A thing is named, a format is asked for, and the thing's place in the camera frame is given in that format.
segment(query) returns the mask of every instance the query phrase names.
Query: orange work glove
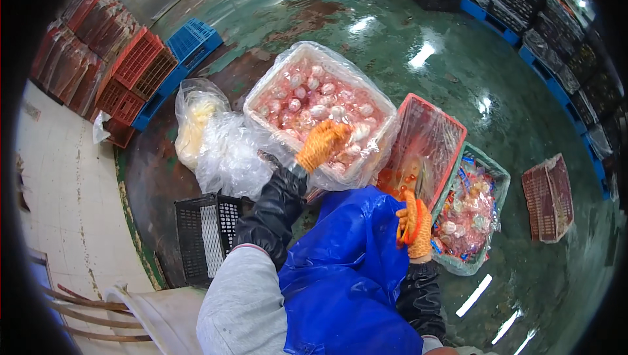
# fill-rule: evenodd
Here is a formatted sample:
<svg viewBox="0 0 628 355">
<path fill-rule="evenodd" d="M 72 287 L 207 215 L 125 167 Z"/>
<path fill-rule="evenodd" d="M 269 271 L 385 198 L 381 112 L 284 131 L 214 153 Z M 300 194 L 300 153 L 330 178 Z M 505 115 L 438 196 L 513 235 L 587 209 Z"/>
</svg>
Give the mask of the orange work glove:
<svg viewBox="0 0 628 355">
<path fill-rule="evenodd" d="M 419 258 L 431 251 L 431 215 L 423 200 L 415 200 L 414 194 L 406 190 L 400 196 L 406 202 L 406 208 L 398 210 L 397 248 L 408 246 L 408 256 Z"/>
<path fill-rule="evenodd" d="M 351 137 L 352 128 L 347 124 L 336 124 L 325 120 L 316 125 L 305 140 L 303 149 L 295 158 L 307 172 L 329 160 L 333 152 L 341 150 Z"/>
</svg>

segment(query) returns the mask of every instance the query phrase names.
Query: green epoxy floor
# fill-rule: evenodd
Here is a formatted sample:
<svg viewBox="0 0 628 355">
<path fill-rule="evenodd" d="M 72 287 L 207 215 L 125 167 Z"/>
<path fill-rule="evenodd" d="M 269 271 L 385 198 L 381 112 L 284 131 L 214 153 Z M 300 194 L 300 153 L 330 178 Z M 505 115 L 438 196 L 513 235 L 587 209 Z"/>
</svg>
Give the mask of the green epoxy floor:
<svg viewBox="0 0 628 355">
<path fill-rule="evenodd" d="M 169 37 L 191 17 L 213 25 L 225 39 L 193 75 L 216 82 L 235 107 L 278 53 L 296 41 L 311 40 L 353 61 L 395 105 L 414 92 L 455 116 L 468 129 L 467 141 L 513 179 L 490 260 L 473 277 L 444 270 L 440 277 L 448 339 L 513 354 L 536 329 L 522 354 L 569 352 L 623 253 L 615 245 L 622 244 L 618 238 L 624 236 L 620 227 L 625 218 L 611 201 L 602 201 L 591 161 L 567 115 L 506 41 L 468 15 L 425 12 L 413 0 L 184 0 L 152 31 Z M 432 46 L 434 54 L 424 65 L 411 66 L 408 62 L 425 45 Z M 168 265 L 163 245 L 173 241 L 156 233 L 153 224 L 172 227 L 174 218 L 171 208 L 160 211 L 158 206 L 199 193 L 191 184 L 192 174 L 173 161 L 176 126 L 170 99 L 149 125 L 159 131 L 138 135 L 121 153 L 121 177 L 126 178 L 135 225 L 162 266 Z M 533 243 L 521 175 L 559 152 L 568 166 L 575 224 L 559 243 Z M 146 187 L 133 182 L 146 180 L 147 171 L 159 171 L 178 184 Z M 307 210 L 293 227 L 295 237 L 306 233 L 316 217 L 315 208 Z M 176 274 L 164 270 L 176 284 Z M 488 289 L 458 317 L 455 312 L 487 274 L 492 277 Z M 518 309 L 522 316 L 492 345 L 500 326 Z"/>
</svg>

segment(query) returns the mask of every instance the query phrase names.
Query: white tile floor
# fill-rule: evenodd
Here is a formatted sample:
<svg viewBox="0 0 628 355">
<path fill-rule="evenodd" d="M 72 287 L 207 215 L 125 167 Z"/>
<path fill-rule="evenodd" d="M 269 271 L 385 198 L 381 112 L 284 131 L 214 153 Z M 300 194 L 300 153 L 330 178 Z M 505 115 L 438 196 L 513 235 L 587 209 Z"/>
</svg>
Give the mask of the white tile floor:
<svg viewBox="0 0 628 355">
<path fill-rule="evenodd" d="M 24 100 L 41 114 L 35 119 L 22 111 L 18 125 L 16 151 L 24 161 L 24 197 L 31 210 L 22 212 L 23 233 L 28 247 L 47 254 L 53 285 L 91 299 L 118 280 L 129 283 L 130 292 L 153 291 L 122 211 L 113 148 L 94 145 L 92 124 L 30 82 Z M 104 312 L 97 316 L 107 318 Z M 67 321 L 73 328 L 113 334 Z M 76 342 L 84 354 L 127 353 L 118 343 L 83 337 Z"/>
</svg>

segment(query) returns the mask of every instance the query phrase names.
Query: green plastic crate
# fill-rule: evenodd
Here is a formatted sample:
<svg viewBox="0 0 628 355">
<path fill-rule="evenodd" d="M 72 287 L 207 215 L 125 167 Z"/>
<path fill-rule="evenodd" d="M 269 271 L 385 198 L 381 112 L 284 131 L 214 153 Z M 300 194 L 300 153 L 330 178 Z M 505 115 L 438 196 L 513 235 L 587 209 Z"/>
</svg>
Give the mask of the green plastic crate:
<svg viewBox="0 0 628 355">
<path fill-rule="evenodd" d="M 496 161 L 488 157 L 481 149 L 474 147 L 473 145 L 465 141 L 462 144 L 462 149 L 460 150 L 458 159 L 456 160 L 456 163 L 451 170 L 449 179 L 447 180 L 447 183 L 445 184 L 445 187 L 440 194 L 440 198 L 436 202 L 436 205 L 434 205 L 434 209 L 431 212 L 434 221 L 436 221 L 438 214 L 440 214 L 440 211 L 443 209 L 445 199 L 447 199 L 447 194 L 449 193 L 449 190 L 451 190 L 451 186 L 458 176 L 458 169 L 460 168 L 460 163 L 463 156 L 475 159 L 475 162 L 484 167 L 486 172 L 493 177 L 493 180 L 495 181 L 494 196 L 497 208 L 497 217 L 499 217 L 502 213 L 502 207 L 504 206 L 504 202 L 506 201 L 508 187 L 510 186 L 510 174 Z M 454 275 L 475 275 L 475 273 L 480 269 L 480 266 L 482 266 L 485 261 L 484 256 L 486 256 L 486 253 L 489 250 L 492 235 L 493 233 L 491 232 L 487 241 L 484 243 L 483 248 L 478 253 L 476 253 L 476 260 L 474 262 L 463 262 L 458 257 L 446 254 L 438 254 L 436 250 L 432 251 L 432 258 L 440 265 L 443 265 L 448 272 L 451 272 Z"/>
</svg>

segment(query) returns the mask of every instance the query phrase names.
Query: wet floor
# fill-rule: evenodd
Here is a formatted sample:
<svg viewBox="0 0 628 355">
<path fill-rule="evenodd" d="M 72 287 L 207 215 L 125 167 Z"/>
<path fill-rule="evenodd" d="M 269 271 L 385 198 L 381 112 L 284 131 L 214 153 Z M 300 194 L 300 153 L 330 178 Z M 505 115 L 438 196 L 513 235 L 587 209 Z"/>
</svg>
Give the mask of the wet floor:
<svg viewBox="0 0 628 355">
<path fill-rule="evenodd" d="M 189 18 L 214 26 L 225 40 L 194 76 L 208 77 L 233 108 L 277 54 L 317 41 L 354 62 L 399 105 L 414 92 L 456 117 L 467 141 L 512 176 L 490 260 L 472 277 L 443 272 L 440 284 L 448 340 L 499 354 L 569 352 L 602 299 L 623 250 L 625 218 L 602 201 L 585 147 L 560 104 L 514 49 L 465 14 L 425 12 L 413 0 L 184 0 L 152 28 L 169 37 Z M 166 281 L 183 285 L 173 202 L 199 194 L 176 159 L 170 98 L 119 155 L 121 180 L 139 235 L 155 251 Z M 561 152 L 567 163 L 575 224 L 553 245 L 530 238 L 521 175 Z M 295 237 L 316 222 L 308 210 Z M 462 317 L 456 312 L 487 275 L 488 288 Z M 508 320 L 514 320 L 504 332 Z"/>
</svg>

